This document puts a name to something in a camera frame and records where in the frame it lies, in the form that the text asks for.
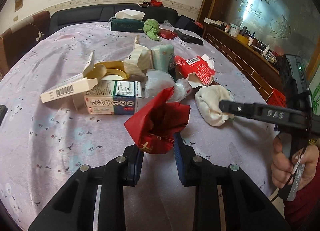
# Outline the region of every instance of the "red torn box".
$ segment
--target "red torn box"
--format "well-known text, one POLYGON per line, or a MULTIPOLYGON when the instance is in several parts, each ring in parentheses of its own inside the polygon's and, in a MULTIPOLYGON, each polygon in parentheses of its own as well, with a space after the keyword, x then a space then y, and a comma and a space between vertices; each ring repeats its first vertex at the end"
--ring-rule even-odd
POLYGON ((216 71, 214 62, 206 54, 189 60, 184 60, 177 55, 174 60, 178 65, 178 71, 187 79, 192 88, 206 87, 212 83, 216 71))
POLYGON ((173 135, 189 122, 189 105, 166 103, 173 91, 174 87, 162 90, 124 123, 135 144, 146 153, 167 153, 173 147, 173 135))

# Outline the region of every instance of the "wallpaper border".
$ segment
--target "wallpaper border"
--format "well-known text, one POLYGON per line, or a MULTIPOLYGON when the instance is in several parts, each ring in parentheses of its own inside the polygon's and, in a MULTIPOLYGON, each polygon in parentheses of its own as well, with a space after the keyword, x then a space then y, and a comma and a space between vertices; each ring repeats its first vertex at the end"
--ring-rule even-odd
MULTIPOLYGON (((140 3, 142 4, 143 1, 150 1, 150 0, 70 0, 70 1, 66 1, 51 7, 48 7, 44 10, 48 10, 50 12, 50 14, 55 13, 56 11, 59 10, 63 10, 63 9, 69 9, 69 8, 75 8, 75 7, 79 7, 79 6, 90 6, 90 5, 97 5, 97 4, 107 4, 107 3, 140 3)), ((158 0, 158 1, 162 1, 163 5, 165 7, 169 7, 169 8, 173 8, 176 9, 177 11, 186 11, 186 12, 190 12, 192 14, 199 14, 199 9, 192 7, 192 6, 188 6, 185 4, 181 4, 175 1, 171 1, 171 0, 158 0)))

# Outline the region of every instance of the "glass panel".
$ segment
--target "glass panel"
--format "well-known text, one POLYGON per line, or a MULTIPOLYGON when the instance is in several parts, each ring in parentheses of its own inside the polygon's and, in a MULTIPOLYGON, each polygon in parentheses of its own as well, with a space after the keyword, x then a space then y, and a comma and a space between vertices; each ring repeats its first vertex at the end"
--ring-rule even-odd
POLYGON ((233 0, 227 22, 239 19, 278 54, 296 54, 309 63, 320 32, 320 14, 311 0, 233 0))

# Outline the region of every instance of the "green tissue box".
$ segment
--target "green tissue box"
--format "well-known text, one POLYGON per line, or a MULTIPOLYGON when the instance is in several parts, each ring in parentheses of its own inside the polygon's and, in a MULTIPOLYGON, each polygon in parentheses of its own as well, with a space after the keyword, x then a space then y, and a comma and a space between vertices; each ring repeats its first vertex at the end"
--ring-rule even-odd
POLYGON ((111 31, 143 33, 144 21, 136 19, 113 19, 111 21, 111 31))

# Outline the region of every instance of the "barcode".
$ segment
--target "barcode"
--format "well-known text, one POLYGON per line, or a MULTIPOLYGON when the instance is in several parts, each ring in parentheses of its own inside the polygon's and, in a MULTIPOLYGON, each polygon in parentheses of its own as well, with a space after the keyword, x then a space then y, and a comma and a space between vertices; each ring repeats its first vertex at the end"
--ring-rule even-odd
POLYGON ((189 60, 186 60, 186 62, 188 63, 188 65, 192 65, 196 62, 200 61, 199 58, 195 57, 195 58, 192 58, 192 59, 189 59, 189 60))
POLYGON ((73 93, 73 86, 67 86, 65 88, 62 88, 62 89, 59 89, 59 90, 56 90, 56 94, 57 96, 60 96, 60 95, 65 95, 65 94, 69 94, 69 93, 73 93))

